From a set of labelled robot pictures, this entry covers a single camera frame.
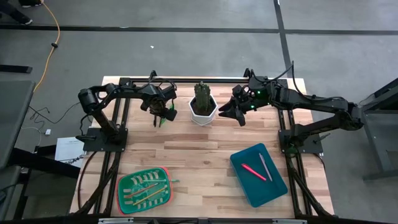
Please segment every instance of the gray concrete floor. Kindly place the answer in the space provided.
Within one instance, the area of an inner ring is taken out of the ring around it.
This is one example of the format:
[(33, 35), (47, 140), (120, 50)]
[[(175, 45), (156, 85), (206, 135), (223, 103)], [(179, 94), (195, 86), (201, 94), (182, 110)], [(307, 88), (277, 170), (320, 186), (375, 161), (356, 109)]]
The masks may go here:
[[(60, 24), (70, 26), (278, 27), (272, 0), (47, 2)], [(398, 4), (394, 0), (279, 2), (287, 29), (398, 29)], [(37, 25), (53, 24), (43, 7), (22, 11)], [(0, 23), (13, 21), (3, 16)], [(0, 73), (0, 80), (39, 81), (56, 35), (54, 31), (0, 30), (0, 62), (34, 68), (30, 75)], [(397, 78), (397, 36), (288, 35), (287, 43), (296, 76), (305, 79), (311, 94), (338, 95), (359, 102)], [(105, 75), (148, 75), (157, 70), (159, 75), (240, 77), (251, 67), (258, 75), (274, 77), (284, 70), (279, 34), (68, 31), (61, 33), (59, 45), (31, 103), (34, 108), (47, 106), (52, 119), (61, 117), (78, 101), (81, 88), (100, 84)], [(31, 114), (28, 112), (24, 127), (38, 126), (29, 120)], [(46, 122), (43, 130), (52, 129), (52, 135), (43, 136), (41, 145), (77, 135), (82, 116), (77, 106), (58, 124)], [(314, 120), (327, 116), (313, 113)], [(396, 223), (398, 179), (362, 181), (363, 175), (377, 171), (364, 131), (331, 133), (322, 145), (335, 213), (344, 218)], [(21, 131), (17, 146), (32, 150), (38, 140), (37, 132), (26, 129)], [(42, 190), (42, 182), (53, 184)], [(33, 180), (24, 216), (64, 215), (75, 182), (52, 175)]]

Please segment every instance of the gray pen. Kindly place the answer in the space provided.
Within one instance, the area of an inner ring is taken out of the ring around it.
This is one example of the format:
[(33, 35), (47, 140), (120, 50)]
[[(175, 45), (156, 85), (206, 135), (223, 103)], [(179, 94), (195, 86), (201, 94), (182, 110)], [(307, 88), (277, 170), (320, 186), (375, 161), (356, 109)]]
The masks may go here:
[(267, 165), (266, 165), (266, 161), (264, 160), (264, 158), (263, 158), (263, 156), (261, 155), (261, 153), (259, 153), (259, 156), (260, 156), (262, 165), (264, 165), (264, 168), (265, 168), (266, 171), (267, 171), (267, 175), (268, 175), (268, 177), (269, 177), (269, 180), (272, 182), (272, 177), (271, 177), (271, 175), (270, 175), (270, 173), (269, 173), (269, 171), (268, 171), (268, 168), (267, 168)]

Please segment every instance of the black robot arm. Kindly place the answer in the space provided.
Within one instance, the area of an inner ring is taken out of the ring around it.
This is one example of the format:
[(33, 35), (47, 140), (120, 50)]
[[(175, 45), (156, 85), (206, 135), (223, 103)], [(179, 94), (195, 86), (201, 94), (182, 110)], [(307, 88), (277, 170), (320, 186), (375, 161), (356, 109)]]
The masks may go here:
[(303, 146), (304, 140), (313, 134), (334, 129), (354, 131), (362, 127), (358, 107), (342, 97), (322, 98), (303, 95), (299, 91), (282, 86), (277, 80), (267, 77), (253, 76), (246, 86), (237, 85), (233, 88), (233, 96), (219, 111), (220, 116), (238, 120), (241, 126), (246, 124), (244, 114), (258, 108), (271, 105), (280, 110), (303, 108), (308, 110), (334, 113), (331, 118), (308, 125), (295, 124), (286, 136), (290, 145)]
[[(101, 132), (110, 141), (117, 141), (119, 130), (116, 124), (110, 121), (102, 111), (115, 98), (142, 99), (141, 110), (147, 111), (149, 108), (149, 113), (154, 116), (166, 118), (169, 121), (174, 120), (177, 110), (166, 108), (166, 102), (176, 99), (177, 95), (175, 91), (177, 87), (174, 83), (170, 82), (170, 86), (161, 89), (160, 86), (150, 83), (143, 86), (136, 86), (131, 83), (130, 85), (129, 83), (125, 85), (109, 83), (103, 86), (93, 86), (80, 90), (78, 97), (83, 111), (97, 120), (101, 126)], [(106, 93), (106, 96), (101, 98), (100, 93)]]

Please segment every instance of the green tray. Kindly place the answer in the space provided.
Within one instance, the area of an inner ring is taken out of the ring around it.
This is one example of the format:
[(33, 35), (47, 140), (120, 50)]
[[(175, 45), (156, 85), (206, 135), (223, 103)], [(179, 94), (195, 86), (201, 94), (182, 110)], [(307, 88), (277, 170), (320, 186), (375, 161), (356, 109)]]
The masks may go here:
[[(160, 182), (144, 182), (144, 180), (160, 180)], [(150, 185), (156, 184), (147, 190), (126, 198), (128, 195), (138, 192)], [(152, 197), (143, 200), (141, 203), (134, 203), (144, 199), (145, 197), (159, 191), (161, 192), (153, 195)], [(173, 197), (172, 182), (169, 172), (165, 167), (156, 167), (135, 172), (121, 177), (118, 182), (118, 207), (119, 211), (123, 214), (131, 214), (134, 212), (142, 212), (159, 205), (163, 205), (170, 201)]]

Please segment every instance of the blue plastic tray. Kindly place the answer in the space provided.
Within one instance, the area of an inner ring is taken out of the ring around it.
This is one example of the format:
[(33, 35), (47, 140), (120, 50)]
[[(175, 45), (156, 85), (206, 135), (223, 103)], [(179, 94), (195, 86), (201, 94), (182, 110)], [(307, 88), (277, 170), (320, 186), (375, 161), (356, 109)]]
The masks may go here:
[[(259, 153), (266, 162), (272, 181), (262, 165)], [(253, 207), (261, 206), (277, 197), (287, 193), (287, 187), (280, 176), (264, 144), (256, 144), (248, 149), (232, 154), (230, 157), (232, 167), (241, 183), (244, 194)], [(247, 164), (267, 180), (263, 181), (242, 167)]]

